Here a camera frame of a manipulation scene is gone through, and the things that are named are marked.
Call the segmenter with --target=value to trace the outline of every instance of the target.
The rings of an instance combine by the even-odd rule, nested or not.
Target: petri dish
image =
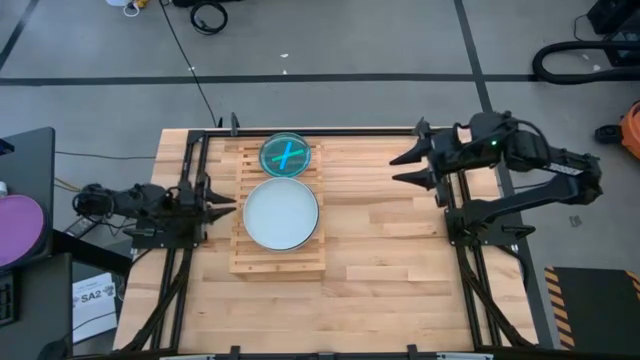
[[[243,210],[251,238],[273,251],[302,246],[318,224],[318,202],[313,192],[296,179],[278,177],[256,186]]]
[[[311,148],[302,136],[278,133],[260,148],[260,166],[273,177],[295,177],[311,162]]]

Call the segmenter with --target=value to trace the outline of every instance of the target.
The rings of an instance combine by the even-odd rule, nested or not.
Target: wooden slatted tray
[[[323,184],[321,146],[311,144],[311,163],[296,179],[307,185],[318,201],[319,221],[311,238],[299,249],[274,252],[258,245],[247,233],[244,204],[251,190],[271,177],[260,167],[258,153],[262,142],[245,142],[238,147],[236,202],[238,210],[231,234],[229,272],[249,281],[293,281],[322,278],[326,269],[325,236],[322,223]]]

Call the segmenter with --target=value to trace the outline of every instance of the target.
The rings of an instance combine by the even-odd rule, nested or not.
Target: white plate
[[[295,179],[273,178],[256,186],[243,211],[249,236],[275,251],[304,244],[318,224],[318,202],[311,190]]]

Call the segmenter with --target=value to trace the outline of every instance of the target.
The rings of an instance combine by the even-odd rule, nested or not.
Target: gray floor
[[[0,46],[28,0],[0,2]],[[572,39],[573,19],[594,0],[464,0],[485,74],[529,74],[545,44]],[[195,33],[184,10],[168,8],[196,72],[206,75],[350,73],[471,74],[454,2],[450,0],[245,0],[225,5],[230,22],[217,36]],[[585,21],[579,33],[597,38]],[[599,53],[549,59],[558,72],[607,68]],[[137,18],[102,0],[40,0],[0,78],[189,76],[157,2]],[[218,116],[238,114],[252,126],[437,125],[466,122],[481,111],[473,82],[380,81],[206,84]],[[605,195],[588,207],[551,205],[523,214],[538,227],[530,238],[536,274],[545,265],[628,269],[640,273],[635,209],[640,163],[592,140],[640,98],[635,83],[559,87],[488,83],[496,110],[535,122],[549,141],[602,158]],[[2,86],[0,136],[41,126],[57,131],[57,149],[115,156],[153,155],[163,128],[210,127],[197,88],[183,85]],[[148,181],[152,160],[97,160],[59,155],[56,176],[74,184],[124,188]],[[513,174],[515,185],[544,173]],[[75,219],[71,194],[56,189],[54,224]],[[570,216],[582,225],[572,227]],[[125,238],[100,229],[87,240],[106,246]],[[81,352],[108,348],[110,338]]]

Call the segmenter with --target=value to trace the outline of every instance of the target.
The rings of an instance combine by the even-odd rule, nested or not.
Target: wooden table
[[[177,184],[187,132],[164,130],[152,183]],[[238,148],[255,140],[221,137],[210,142],[206,170],[214,191],[235,196]],[[408,344],[417,344],[419,351],[472,350],[443,210],[435,206],[433,192],[391,180],[395,173],[426,166],[388,166],[415,139],[307,140],[322,151],[323,279],[256,282],[230,274],[234,216],[227,215],[208,229],[208,242],[194,253],[180,352],[228,353],[232,345],[240,345],[243,353],[403,352]],[[500,196],[492,170],[470,171],[467,178],[472,197]],[[165,253],[154,250],[132,269],[115,348],[131,340],[155,307]],[[484,258],[497,305],[535,342],[517,261],[492,247],[484,248]],[[164,346],[172,314],[170,308]],[[484,311],[478,314],[488,344]]]

